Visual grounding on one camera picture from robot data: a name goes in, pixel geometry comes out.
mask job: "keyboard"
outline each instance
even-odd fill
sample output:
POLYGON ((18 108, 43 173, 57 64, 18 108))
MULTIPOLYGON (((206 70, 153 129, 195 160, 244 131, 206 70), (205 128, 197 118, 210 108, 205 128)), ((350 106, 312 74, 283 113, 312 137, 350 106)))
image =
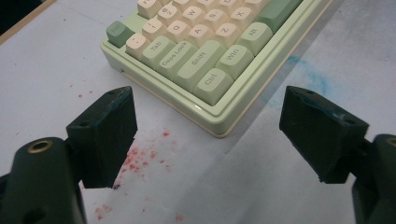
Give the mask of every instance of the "keyboard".
POLYGON ((110 65, 225 137, 332 0, 139 0, 106 29, 110 65))

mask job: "green keycap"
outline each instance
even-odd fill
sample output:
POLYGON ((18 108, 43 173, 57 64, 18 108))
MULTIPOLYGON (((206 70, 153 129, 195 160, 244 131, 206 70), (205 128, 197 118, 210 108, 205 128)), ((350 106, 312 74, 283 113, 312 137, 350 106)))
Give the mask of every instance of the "green keycap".
POLYGON ((253 22, 241 34, 236 44, 245 46, 254 56, 257 56, 272 36, 271 29, 265 23, 253 22))
POLYGON ((143 50, 142 62, 157 71, 161 59, 175 46, 175 42, 160 35, 143 50))
POLYGON ((131 35, 134 34, 132 30, 126 27, 120 21, 114 21, 106 29, 108 42, 117 48, 122 47, 131 35))
POLYGON ((215 105, 231 85, 233 79, 230 76, 217 68, 212 68, 198 82, 194 95, 209 105, 215 105))
POLYGON ((213 67, 225 52, 219 42, 206 41, 178 70, 174 82, 186 91, 192 92, 196 84, 213 67))
POLYGON ((257 16, 256 21, 267 24, 276 33, 301 2, 303 0, 273 0, 257 16))
POLYGON ((223 70, 236 80, 254 59, 253 54, 242 45, 232 45, 216 63, 218 69, 223 70))
POLYGON ((178 69, 192 56, 198 48, 187 41, 178 43, 165 57, 160 61, 158 72, 164 77, 173 81, 178 69))

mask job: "brass insert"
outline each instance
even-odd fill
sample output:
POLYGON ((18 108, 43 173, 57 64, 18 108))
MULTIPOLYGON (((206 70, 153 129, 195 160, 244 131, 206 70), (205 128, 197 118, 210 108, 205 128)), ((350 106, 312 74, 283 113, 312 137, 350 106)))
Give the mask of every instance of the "brass insert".
POLYGON ((50 149, 53 145, 53 142, 50 140, 42 140, 42 141, 38 141, 33 143, 32 145, 29 146, 29 148, 27 149, 27 152, 29 153, 40 153, 43 152, 47 149, 50 149))

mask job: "shift key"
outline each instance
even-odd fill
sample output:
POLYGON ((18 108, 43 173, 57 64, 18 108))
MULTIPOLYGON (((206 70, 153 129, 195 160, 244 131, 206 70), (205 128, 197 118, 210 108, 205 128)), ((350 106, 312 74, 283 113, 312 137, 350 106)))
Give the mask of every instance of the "shift key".
POLYGON ((186 91, 192 92, 196 84, 213 67, 226 51, 218 41, 206 41, 178 70, 174 82, 186 91))

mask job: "table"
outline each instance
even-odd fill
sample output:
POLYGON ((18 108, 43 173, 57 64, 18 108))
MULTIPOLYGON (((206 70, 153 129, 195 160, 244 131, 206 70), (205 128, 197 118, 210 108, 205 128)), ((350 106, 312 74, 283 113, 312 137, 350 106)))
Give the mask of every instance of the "table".
POLYGON ((117 189, 84 189, 89 223, 354 223, 351 175, 325 185, 278 129, 286 86, 396 134, 396 2, 334 0, 231 134, 217 139, 112 69, 99 48, 136 1, 58 0, 0 46, 0 175, 106 91, 132 86, 139 131, 117 189))

